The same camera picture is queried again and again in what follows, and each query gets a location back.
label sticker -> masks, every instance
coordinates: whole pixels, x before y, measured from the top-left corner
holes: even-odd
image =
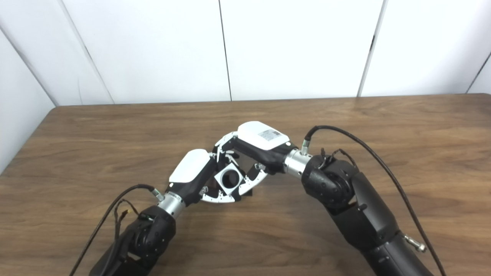
[[[268,130],[265,130],[265,131],[259,133],[258,135],[269,142],[269,141],[271,141],[277,137],[280,137],[281,133],[279,133],[278,131],[276,131],[274,129],[268,129]]]

wall seam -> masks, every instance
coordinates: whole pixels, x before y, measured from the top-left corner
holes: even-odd
[[[37,76],[36,72],[35,72],[35,69],[34,67],[32,66],[32,64],[29,62],[28,58],[26,57],[26,55],[16,46],[16,44],[14,43],[14,41],[10,38],[10,36],[7,35],[7,32],[5,31],[5,29],[3,28],[3,26],[1,25],[0,23],[0,31],[3,33],[3,35],[5,36],[5,38],[7,39],[7,41],[10,43],[10,45],[12,45],[12,47],[14,48],[15,52],[19,55],[19,57],[21,58],[22,62],[24,63],[24,65],[27,67],[27,69],[29,70],[29,72],[32,74],[32,76],[34,77],[34,79],[36,79],[37,83],[41,86],[41,88],[43,89],[44,93],[46,94],[46,96],[48,96],[48,98],[51,100],[51,102],[53,103],[53,105],[55,107],[58,107],[59,106],[59,103],[58,101],[54,98],[54,96],[48,91],[48,89],[46,89],[46,87],[43,85],[42,81],[40,80],[40,78]]]
[[[109,99],[111,100],[112,104],[115,104],[114,99],[112,98],[112,95],[109,92],[109,89],[108,89],[106,83],[104,82],[104,79],[102,78],[101,73],[99,72],[99,69],[95,65],[94,59],[90,55],[90,52],[87,49],[87,46],[85,45],[85,42],[83,41],[82,37],[80,36],[80,33],[79,33],[79,30],[77,29],[77,26],[75,26],[75,23],[73,22],[72,16],[70,15],[70,13],[68,12],[68,9],[65,6],[65,3],[63,2],[63,0],[58,0],[58,4],[64,13],[65,18],[67,19],[68,24],[70,25],[70,28],[72,29],[74,35],[77,38],[79,45],[82,48],[83,53],[85,54],[85,58],[89,62],[90,66],[92,67],[92,70],[94,70],[94,73],[97,76],[97,78],[99,79],[99,82],[104,87],[104,90],[106,91],[107,95],[109,96]]]
[[[377,25],[375,26],[375,31],[372,37],[372,43],[370,44],[370,50],[368,51],[367,60],[365,62],[365,68],[363,69],[363,74],[361,75],[360,86],[358,87],[358,93],[356,97],[361,97],[363,92],[363,87],[365,86],[365,80],[368,74],[368,69],[370,68],[370,63],[372,62],[372,55],[375,51],[375,45],[377,44],[377,39],[379,37],[380,28],[382,27],[383,17],[385,15],[385,10],[387,8],[387,3],[389,0],[383,0],[382,7],[380,8],[379,19],[377,20]]]

circular hole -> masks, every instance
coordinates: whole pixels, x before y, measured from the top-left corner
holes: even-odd
[[[239,174],[234,170],[228,170],[221,176],[221,182],[227,189],[231,189],[239,184]]]

cable connector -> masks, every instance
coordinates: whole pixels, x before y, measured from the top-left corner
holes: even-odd
[[[303,140],[302,149],[300,150],[300,154],[301,155],[307,155],[309,146],[310,146],[310,141]]]
[[[152,194],[157,198],[159,202],[164,200],[164,196],[157,189],[153,189]]]

metal cylinder connector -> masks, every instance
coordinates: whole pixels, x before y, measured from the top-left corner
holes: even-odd
[[[293,149],[288,153],[284,161],[285,172],[301,179],[305,166],[312,156],[303,155],[298,149]]]
[[[184,200],[173,192],[166,192],[164,199],[158,203],[160,208],[176,219],[186,207]]]

